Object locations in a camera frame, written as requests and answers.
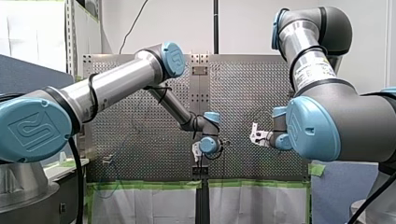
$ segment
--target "pegboard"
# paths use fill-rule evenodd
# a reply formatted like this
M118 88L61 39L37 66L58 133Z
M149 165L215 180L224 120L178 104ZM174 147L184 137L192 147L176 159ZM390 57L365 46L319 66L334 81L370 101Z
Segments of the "pegboard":
M84 77L104 72L132 60L133 55L86 55ZM173 93L190 109L192 55L186 55L183 77L169 80ZM220 138L231 145L209 163L210 178L259 178L306 180L307 161L294 151L279 153L250 143L252 122L260 130L272 128L274 106L286 105L290 90L289 70L278 56L210 55L208 78L210 110L221 114ZM176 121L146 91L100 113L92 123L96 160L88 167L90 182L114 179L191 179L191 133L182 132ZM101 158L115 155L108 166Z
M211 178L304 180L307 161L250 142L253 122L272 129L272 110L289 100L289 69L278 56L211 55L210 110L220 112L220 138L231 145L210 162Z
M85 55L84 77L131 61L134 55ZM190 68L166 81L189 109ZM148 91L137 91L98 114L92 122L95 158L88 166L90 182L114 179L190 180L191 133L158 105ZM114 165L102 162L113 155Z

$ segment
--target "blue joint cap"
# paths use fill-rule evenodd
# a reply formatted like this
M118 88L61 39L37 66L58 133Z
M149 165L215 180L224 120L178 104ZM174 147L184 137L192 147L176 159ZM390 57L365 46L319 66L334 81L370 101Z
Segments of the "blue joint cap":
M213 154L218 151L218 144L211 137L204 137L201 139L199 149L205 154Z
M272 47L272 49L279 49L279 45L277 44L278 43L278 41L277 41L277 39L279 38L279 36L278 36L278 34L277 34L277 32L278 32L278 30L277 30L277 22L278 21L280 21L280 19L282 19L282 16L283 16L283 14L285 13L286 11L282 11L282 13L280 13L280 11L279 12L277 12L276 13L276 15L275 15L275 17L274 17L274 23L273 23L273 37L272 37L272 43L271 43L271 47Z
M286 115L286 106L277 106L273 109L273 118L277 118L283 115Z
M276 140L275 146L281 150L291 150L293 147L291 146L291 142L289 140L289 135L286 133L282 133Z
M388 92L388 93L396 94L396 87L387 87L384 90L382 90L381 92Z
M215 123L220 123L220 114L218 112L205 112L204 117Z
M170 77L180 77L184 73L186 61L180 47L173 42L162 46L163 65Z
M341 141L327 110L312 98L299 96L289 101L286 113L289 140L300 156L309 160L335 161Z
M71 132L69 116L52 101L20 97L0 104L1 161L42 161L64 148Z

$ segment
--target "silver arm segment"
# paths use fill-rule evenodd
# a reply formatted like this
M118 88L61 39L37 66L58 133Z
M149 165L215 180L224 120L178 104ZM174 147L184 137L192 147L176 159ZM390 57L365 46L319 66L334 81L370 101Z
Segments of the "silver arm segment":
M351 45L347 16L334 7L282 11L274 28L273 48L288 62L296 93L285 108L287 131L266 141L282 148L283 137L282 149L311 160L396 161L395 92L359 96L334 72Z
M175 118L182 130L202 133L203 138L199 145L201 151L214 154L221 150L219 119L211 116L217 113L209 112L209 115L205 113L203 116L191 113L164 84L152 86L148 91Z
M184 131L203 133L200 149L204 153L218 152L219 114L193 115L161 84L183 75L184 68L181 49L164 43L142 49L134 60L61 90L47 87L1 104L0 132L7 141L0 142L0 161L41 161L54 155L83 123L141 89L161 101Z

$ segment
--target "black stand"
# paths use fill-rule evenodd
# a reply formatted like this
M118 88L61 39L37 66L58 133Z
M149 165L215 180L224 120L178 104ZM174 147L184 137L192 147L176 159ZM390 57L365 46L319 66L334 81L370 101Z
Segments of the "black stand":
M210 223L208 175L207 166L192 167L192 178L194 180L201 180L202 183L202 186L196 190L195 194L195 224Z

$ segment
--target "black pole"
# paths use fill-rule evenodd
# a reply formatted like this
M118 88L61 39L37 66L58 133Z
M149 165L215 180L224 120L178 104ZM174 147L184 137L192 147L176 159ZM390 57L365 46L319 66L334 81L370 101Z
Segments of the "black pole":
M219 0L213 0L214 54L219 54Z

